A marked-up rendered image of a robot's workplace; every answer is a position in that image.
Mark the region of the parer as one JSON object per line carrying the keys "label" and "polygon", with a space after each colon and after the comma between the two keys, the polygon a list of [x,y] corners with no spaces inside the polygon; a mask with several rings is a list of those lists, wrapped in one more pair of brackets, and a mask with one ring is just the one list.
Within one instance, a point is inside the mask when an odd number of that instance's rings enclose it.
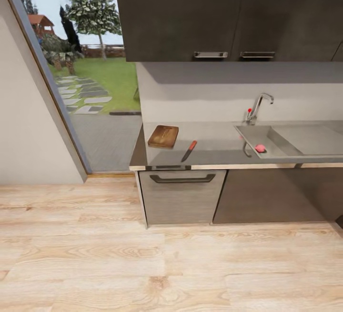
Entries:
{"label": "parer", "polygon": [[191,144],[190,148],[188,149],[188,151],[187,151],[186,154],[184,155],[182,161],[185,160],[185,159],[188,157],[188,155],[189,155],[190,152],[193,150],[193,148],[194,148],[194,146],[195,146],[196,143],[197,143],[197,141],[193,141],[193,143]]}

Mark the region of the vidalia onion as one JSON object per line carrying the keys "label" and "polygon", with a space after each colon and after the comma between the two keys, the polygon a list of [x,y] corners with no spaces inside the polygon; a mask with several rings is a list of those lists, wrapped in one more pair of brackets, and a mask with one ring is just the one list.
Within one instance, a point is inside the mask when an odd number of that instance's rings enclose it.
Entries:
{"label": "vidalia onion", "polygon": [[264,152],[265,150],[265,146],[263,146],[262,144],[258,144],[256,147],[255,147],[256,151],[258,152]]}

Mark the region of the cutting board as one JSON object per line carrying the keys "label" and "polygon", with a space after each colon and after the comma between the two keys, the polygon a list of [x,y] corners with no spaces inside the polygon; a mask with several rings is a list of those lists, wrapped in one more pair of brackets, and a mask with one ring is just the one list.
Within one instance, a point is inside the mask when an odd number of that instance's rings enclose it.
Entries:
{"label": "cutting board", "polygon": [[148,145],[172,148],[178,131],[179,127],[159,125],[149,138]]}

